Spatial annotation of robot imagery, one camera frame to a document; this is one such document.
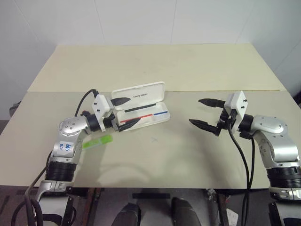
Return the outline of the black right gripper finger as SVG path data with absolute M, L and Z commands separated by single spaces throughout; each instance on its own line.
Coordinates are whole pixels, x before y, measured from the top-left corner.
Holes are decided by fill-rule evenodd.
M 205 121 L 195 119 L 189 119 L 189 122 L 191 122 L 193 125 L 195 125 L 201 130 L 213 133 L 214 135 L 218 136 L 218 128 L 216 126 L 212 126 Z
M 199 100 L 200 103 L 209 106 L 209 107 L 218 107 L 218 108 L 224 108 L 225 101 L 213 99 L 213 98 L 203 98 Z

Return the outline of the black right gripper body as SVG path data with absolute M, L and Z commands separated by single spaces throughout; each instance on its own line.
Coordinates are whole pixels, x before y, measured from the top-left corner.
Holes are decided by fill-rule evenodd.
M 230 113 L 227 113 L 227 111 L 223 109 L 219 117 L 218 123 L 216 125 L 216 131 L 214 132 L 214 134 L 216 136 L 219 136 L 222 129 L 228 130 L 228 128 L 232 128 L 235 120 L 236 120 L 235 109 L 232 109 Z

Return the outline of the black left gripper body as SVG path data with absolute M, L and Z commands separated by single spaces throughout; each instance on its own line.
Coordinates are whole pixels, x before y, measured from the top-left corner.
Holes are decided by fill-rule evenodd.
M 113 128 L 115 131 L 119 131 L 119 125 L 116 121 L 114 113 L 111 113 L 108 117 L 103 119 L 103 124 L 106 129 Z

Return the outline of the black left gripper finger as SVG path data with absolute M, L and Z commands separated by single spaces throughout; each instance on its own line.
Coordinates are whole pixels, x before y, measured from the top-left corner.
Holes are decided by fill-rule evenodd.
M 139 120 L 140 118 L 134 118 L 126 121 L 125 124 L 118 126 L 118 131 L 121 132 L 133 127 Z
M 128 98 L 128 97 L 118 97 L 118 98 L 112 99 L 111 102 L 112 102 L 113 106 L 119 106 L 130 100 L 131 100 L 131 98 Z

